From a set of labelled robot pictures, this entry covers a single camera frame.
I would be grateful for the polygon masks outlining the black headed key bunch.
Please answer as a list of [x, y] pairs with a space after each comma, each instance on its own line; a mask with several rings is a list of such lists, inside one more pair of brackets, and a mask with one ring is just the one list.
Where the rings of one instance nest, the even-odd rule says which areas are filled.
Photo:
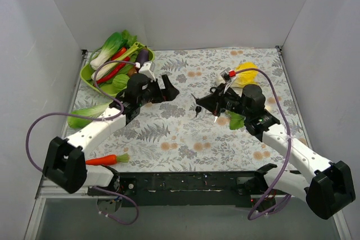
[[196, 107], [195, 107], [195, 117], [198, 117], [198, 115], [199, 115], [199, 113], [202, 111], [202, 107], [201, 106], [199, 106], [199, 105], [197, 105]]

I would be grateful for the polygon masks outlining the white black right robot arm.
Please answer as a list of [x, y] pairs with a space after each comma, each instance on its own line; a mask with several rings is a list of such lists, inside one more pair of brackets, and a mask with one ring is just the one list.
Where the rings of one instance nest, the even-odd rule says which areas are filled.
[[287, 134], [286, 128], [265, 108], [261, 87], [249, 84], [238, 95], [221, 84], [196, 104], [218, 117], [227, 110], [245, 118], [246, 130], [259, 141], [273, 148], [299, 171], [285, 171], [270, 166], [255, 175], [255, 189], [260, 193], [273, 188], [306, 202], [321, 219], [329, 219], [352, 203], [355, 190], [350, 167], [343, 161], [332, 162]]

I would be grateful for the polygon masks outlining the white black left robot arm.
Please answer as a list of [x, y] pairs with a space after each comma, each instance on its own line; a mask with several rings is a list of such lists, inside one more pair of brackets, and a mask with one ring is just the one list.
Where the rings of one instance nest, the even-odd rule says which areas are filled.
[[157, 80], [144, 74], [133, 75], [127, 87], [116, 95], [116, 101], [101, 114], [99, 121], [92, 121], [65, 139], [55, 137], [51, 140], [43, 175], [70, 194], [93, 185], [100, 186], [108, 195], [115, 194], [120, 182], [114, 178], [114, 173], [105, 167], [86, 165], [86, 156], [137, 117], [143, 105], [173, 101], [179, 95], [179, 90], [167, 75], [162, 75], [162, 80], [163, 89]]

